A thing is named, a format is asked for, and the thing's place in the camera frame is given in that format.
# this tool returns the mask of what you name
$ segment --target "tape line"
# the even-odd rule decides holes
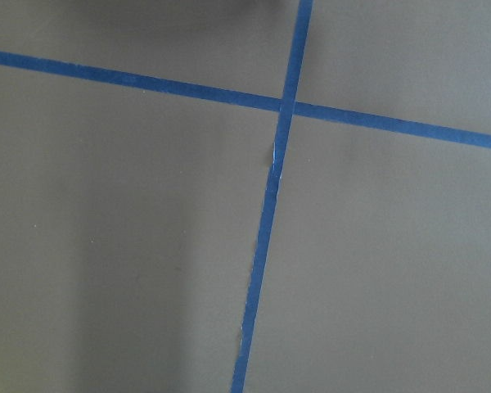
[[[491,135],[296,102],[295,115],[491,149]]]
[[[277,206],[278,188],[282,177],[293,110],[295,109],[296,91],[300,79],[300,71],[302,69],[302,60],[304,58],[305,41],[307,39],[312,5],[313,0],[300,0],[298,7],[295,32],[293,33],[291,53],[287,65],[286,82],[284,83],[284,93],[282,95],[282,104],[280,106],[280,113],[278,114],[277,132],[275,134],[273,148],[273,164],[269,170],[264,195],[264,207],[262,209],[262,215],[260,216],[255,257],[253,259],[250,285],[245,301],[244,319],[242,322],[242,340],[232,377],[231,393],[242,393],[244,390],[247,364],[255,329],[256,313],[259,308],[260,291],[268,256],[269,240],[271,238],[271,230]]]
[[[21,68],[23,70],[64,75],[71,78],[92,80],[105,84],[117,84],[119,86],[130,88],[141,88],[153,92],[201,98],[204,100],[247,106],[249,108],[263,109],[266,111],[279,111],[280,108],[280,100],[277,98],[235,92],[233,90],[222,88],[211,88],[200,84],[189,84],[186,82],[131,74],[129,72],[107,70],[88,65],[18,55],[9,52],[0,52],[0,66],[10,66]]]
[[[159,93],[201,98],[209,101],[262,109],[265,111],[278,112],[282,103],[282,100],[278,98],[265,97],[257,94],[242,93],[222,88],[211,88],[210,86],[200,84],[189,84],[169,79],[154,78],[151,76],[131,74],[128,72],[108,70],[88,65],[79,65],[9,52],[0,51],[0,66],[10,66],[23,70],[64,75],[105,84],[117,84],[129,88],[141,88]],[[439,125],[395,119],[392,117],[347,111],[328,106],[306,104],[304,102],[296,102],[295,115],[491,149],[490,134],[466,131],[463,129],[453,129]]]

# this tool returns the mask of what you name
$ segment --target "floor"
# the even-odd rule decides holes
[[[491,393],[491,1],[0,1],[0,392],[98,391]]]

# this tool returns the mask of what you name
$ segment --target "blue tape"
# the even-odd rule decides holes
[[[232,377],[231,393],[242,393],[244,390],[247,364],[255,329],[256,313],[259,308],[260,291],[268,256],[269,240],[271,238],[271,230],[277,206],[277,195],[280,186],[280,178],[282,176],[284,157],[286,155],[289,130],[291,127],[293,110],[295,108],[296,91],[300,79],[300,71],[302,69],[302,60],[304,58],[305,41],[308,34],[312,5],[313,0],[300,0],[298,14],[296,16],[295,32],[293,34],[291,54],[287,65],[282,104],[278,115],[277,133],[275,134],[273,165],[269,170],[268,182],[265,189],[264,207],[260,217],[255,258],[253,260],[250,285],[245,301],[244,319],[242,322],[242,340]]]
[[[282,105],[282,100],[273,97],[242,93],[222,88],[211,88],[210,86],[203,86],[200,84],[189,84],[174,80],[154,78],[151,76],[131,74],[128,72],[91,67],[88,65],[78,65],[63,61],[18,55],[9,52],[0,51],[0,66],[10,66],[24,70],[44,72],[47,74],[64,75],[105,84],[117,84],[130,88],[141,88],[159,93],[201,98],[209,101],[262,109],[265,111],[278,112],[281,110]],[[294,114],[299,116],[337,123],[353,124],[372,129],[383,129],[394,133],[405,133],[423,138],[433,138],[491,149],[491,135],[486,133],[452,129],[449,127],[418,123],[415,121],[330,108],[328,106],[311,105],[304,102],[296,102],[294,109]]]
[[[491,135],[296,102],[295,115],[491,149]]]
[[[199,84],[188,84],[174,80],[153,78],[128,72],[107,70],[88,65],[78,65],[41,59],[38,57],[17,55],[9,52],[0,52],[0,66],[10,66],[23,70],[39,71],[54,75],[64,75],[71,78],[80,78],[102,82],[105,84],[118,84],[130,88],[141,88],[153,92],[170,93],[185,97],[201,98],[204,100],[224,102],[247,106],[249,108],[266,111],[279,111],[280,100],[256,94],[235,92],[222,88],[211,88]]]

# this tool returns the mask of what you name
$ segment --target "gray floor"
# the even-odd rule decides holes
[[[0,1],[0,51],[280,97],[296,0]],[[491,134],[491,2],[316,0],[298,100]],[[0,66],[0,392],[226,392],[277,113]],[[295,117],[245,391],[491,393],[491,150]]]

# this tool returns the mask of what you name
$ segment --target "blue painter's tape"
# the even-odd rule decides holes
[[[308,34],[312,5],[313,0],[300,0],[298,7],[295,32],[293,34],[291,53],[287,65],[286,82],[284,83],[284,93],[282,95],[282,104],[278,115],[277,133],[275,134],[273,149],[273,164],[269,170],[268,182],[265,189],[264,207],[260,217],[255,258],[253,260],[250,285],[245,301],[244,319],[242,322],[242,341],[240,352],[235,363],[231,393],[242,393],[244,390],[247,364],[249,362],[251,343],[255,329],[256,313],[259,308],[260,291],[262,288],[262,280],[264,278],[266,259],[268,257],[269,240],[271,238],[271,229],[273,227],[275,209],[277,206],[278,189],[282,177],[282,168],[284,157],[286,155],[291,119],[295,108],[296,91],[300,79],[300,71],[302,69],[302,60],[304,58],[305,41]]]
[[[465,131],[463,129],[451,129],[440,125],[346,111],[327,106],[305,104],[303,102],[296,102],[295,115],[491,149],[491,135]]]
[[[280,100],[277,98],[235,92],[222,88],[211,88],[199,84],[188,84],[174,80],[153,78],[151,76],[130,74],[128,72],[116,70],[107,70],[90,67],[88,65],[78,65],[63,61],[17,55],[8,52],[0,52],[0,66],[10,66],[24,70],[64,75],[105,84],[117,84],[130,88],[141,88],[153,92],[201,98],[204,100],[248,106],[249,108],[263,109],[266,111],[279,111],[280,109]]]

